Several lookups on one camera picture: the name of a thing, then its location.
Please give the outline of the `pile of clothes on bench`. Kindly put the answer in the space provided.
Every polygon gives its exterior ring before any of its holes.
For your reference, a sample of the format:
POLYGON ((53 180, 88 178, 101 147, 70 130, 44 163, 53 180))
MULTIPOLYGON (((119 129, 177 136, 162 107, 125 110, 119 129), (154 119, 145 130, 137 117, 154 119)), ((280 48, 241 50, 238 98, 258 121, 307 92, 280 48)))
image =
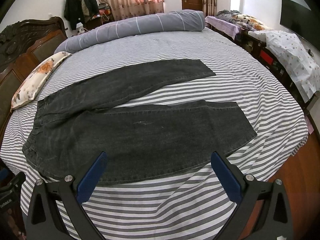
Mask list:
POLYGON ((255 17, 242 14, 237 10, 219 11, 215 17, 250 31, 273 30, 255 17))

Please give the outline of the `dark carved wooden headboard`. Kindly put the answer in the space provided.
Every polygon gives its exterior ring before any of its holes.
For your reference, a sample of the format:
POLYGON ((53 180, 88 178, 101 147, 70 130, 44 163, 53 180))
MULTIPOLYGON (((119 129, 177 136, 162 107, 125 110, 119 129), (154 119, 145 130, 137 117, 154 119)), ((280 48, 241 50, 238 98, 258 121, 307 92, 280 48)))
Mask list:
POLYGON ((11 98, 31 71, 67 35, 62 18, 23 20, 1 32, 1 138, 11 117, 11 98))

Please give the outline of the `dark grey denim pants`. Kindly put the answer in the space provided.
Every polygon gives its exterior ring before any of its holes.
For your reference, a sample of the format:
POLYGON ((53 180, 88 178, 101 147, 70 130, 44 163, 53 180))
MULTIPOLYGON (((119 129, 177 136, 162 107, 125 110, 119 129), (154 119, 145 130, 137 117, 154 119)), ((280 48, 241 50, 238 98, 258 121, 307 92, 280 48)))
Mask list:
POLYGON ((40 174, 76 174, 107 154, 101 185, 169 177, 203 167, 213 152, 230 155, 256 137, 236 102, 178 105, 127 103, 168 85, 213 76, 200 60, 163 60, 121 67, 40 100, 22 151, 40 174))

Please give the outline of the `rolled grey checked duvet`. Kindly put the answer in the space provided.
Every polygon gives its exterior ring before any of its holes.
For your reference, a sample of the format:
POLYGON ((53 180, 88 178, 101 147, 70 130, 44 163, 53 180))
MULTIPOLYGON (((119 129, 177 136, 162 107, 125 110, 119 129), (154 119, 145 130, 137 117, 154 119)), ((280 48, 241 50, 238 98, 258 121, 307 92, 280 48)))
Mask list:
POLYGON ((205 17, 202 11, 180 10, 127 18, 96 27, 86 33, 70 37, 55 50, 76 53, 96 44, 128 36, 168 31, 202 31, 205 17))

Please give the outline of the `floral cream pillow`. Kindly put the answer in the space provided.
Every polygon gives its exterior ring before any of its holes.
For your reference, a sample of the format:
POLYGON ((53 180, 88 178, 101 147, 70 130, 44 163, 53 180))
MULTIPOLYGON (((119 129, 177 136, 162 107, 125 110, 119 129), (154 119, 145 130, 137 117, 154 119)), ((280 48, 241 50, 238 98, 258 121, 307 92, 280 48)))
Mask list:
POLYGON ((41 62, 22 82, 11 100, 11 111, 32 102, 56 68, 72 54, 60 51, 41 62))

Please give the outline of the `dark clothes hanging on rack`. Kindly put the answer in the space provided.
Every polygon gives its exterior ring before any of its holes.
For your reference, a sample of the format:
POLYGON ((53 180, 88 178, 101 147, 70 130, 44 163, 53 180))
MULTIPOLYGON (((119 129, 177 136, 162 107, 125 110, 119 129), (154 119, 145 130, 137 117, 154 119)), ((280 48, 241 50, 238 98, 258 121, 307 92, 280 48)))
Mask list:
POLYGON ((99 14, 96 0, 66 0, 64 18, 69 22, 71 30, 76 30, 77 24, 86 25, 93 16, 99 14))

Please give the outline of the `white dotted cloth cover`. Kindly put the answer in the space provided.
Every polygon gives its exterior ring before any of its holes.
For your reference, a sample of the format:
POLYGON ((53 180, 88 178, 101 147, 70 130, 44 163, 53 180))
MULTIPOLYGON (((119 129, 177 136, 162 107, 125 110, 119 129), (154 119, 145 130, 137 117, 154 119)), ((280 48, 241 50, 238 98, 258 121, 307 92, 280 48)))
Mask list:
POLYGON ((286 69, 304 102, 319 91, 319 65, 307 53, 296 34, 261 30, 249 31, 248 35, 266 43, 266 48, 286 69))

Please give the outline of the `purple covered bench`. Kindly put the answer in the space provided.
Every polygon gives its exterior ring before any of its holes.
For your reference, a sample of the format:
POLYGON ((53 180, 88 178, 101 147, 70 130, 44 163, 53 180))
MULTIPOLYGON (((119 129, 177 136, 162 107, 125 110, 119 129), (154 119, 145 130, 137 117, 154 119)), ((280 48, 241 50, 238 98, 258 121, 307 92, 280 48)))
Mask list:
POLYGON ((205 22, 214 30, 221 32, 235 40, 236 35, 241 35, 243 29, 233 23, 216 18, 215 16, 206 16, 205 22))

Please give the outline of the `dark wooden low cabinet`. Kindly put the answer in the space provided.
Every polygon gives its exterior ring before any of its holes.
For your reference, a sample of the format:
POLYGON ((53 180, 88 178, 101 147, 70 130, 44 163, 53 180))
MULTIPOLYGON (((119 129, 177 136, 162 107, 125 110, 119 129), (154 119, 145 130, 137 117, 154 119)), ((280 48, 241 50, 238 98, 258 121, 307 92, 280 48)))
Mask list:
POLYGON ((316 96, 313 95, 308 102, 304 102, 297 86, 291 80, 288 72, 277 58, 266 48, 266 43, 249 36, 248 31, 236 34, 234 42, 249 52, 256 60, 265 66, 277 80, 289 91, 289 93, 298 102, 303 112, 310 115, 311 107, 316 102, 316 96))

